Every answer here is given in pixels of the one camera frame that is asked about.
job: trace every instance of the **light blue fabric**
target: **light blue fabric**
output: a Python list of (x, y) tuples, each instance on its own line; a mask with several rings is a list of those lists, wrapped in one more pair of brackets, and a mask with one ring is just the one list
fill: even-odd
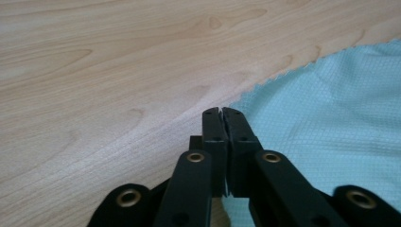
[[(401, 41), (348, 48), (290, 71), (231, 105), (265, 149), (284, 153), (332, 195), (364, 187), (401, 211)], [(246, 200), (223, 199), (233, 227), (253, 226)]]

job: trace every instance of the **metal grommet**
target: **metal grommet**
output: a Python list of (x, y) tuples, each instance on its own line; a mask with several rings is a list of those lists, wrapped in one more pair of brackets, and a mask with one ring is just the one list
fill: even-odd
[(141, 200), (141, 193), (135, 189), (127, 189), (120, 193), (117, 197), (117, 204), (121, 207), (134, 206)]
[(191, 153), (191, 154), (188, 154), (188, 156), (186, 156), (186, 159), (189, 162), (198, 163), (198, 162), (203, 161), (204, 156), (201, 153)]
[(281, 161), (280, 156), (278, 156), (277, 154), (273, 154), (273, 153), (265, 153), (263, 154), (263, 159), (265, 161), (268, 161), (270, 163), (278, 163)]
[(360, 191), (348, 191), (346, 196), (348, 200), (364, 209), (374, 209), (377, 206), (376, 202), (372, 198)]

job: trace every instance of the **black folding mechanism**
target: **black folding mechanism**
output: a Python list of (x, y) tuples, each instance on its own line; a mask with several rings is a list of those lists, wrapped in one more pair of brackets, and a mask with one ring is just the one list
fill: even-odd
[(172, 177), (149, 190), (125, 184), (96, 209), (89, 227), (210, 226), (211, 199), (249, 198), (255, 226), (401, 226), (401, 215), (353, 185), (331, 197), (314, 188), (282, 153), (264, 150), (243, 113), (202, 114)]

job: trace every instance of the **light wood table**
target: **light wood table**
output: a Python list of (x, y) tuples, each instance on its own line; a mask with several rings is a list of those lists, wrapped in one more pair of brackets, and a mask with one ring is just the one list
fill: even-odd
[(398, 0), (0, 0), (0, 225), (85, 226), (169, 178), (203, 110), (394, 38)]

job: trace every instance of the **wood grain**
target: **wood grain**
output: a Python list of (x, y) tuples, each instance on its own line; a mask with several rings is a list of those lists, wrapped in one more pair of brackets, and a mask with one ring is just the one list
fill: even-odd
[[(0, 223), (85, 226), (168, 178), (201, 112), (358, 44), (400, 1), (0, 0)], [(218, 201), (213, 226), (229, 226)]]

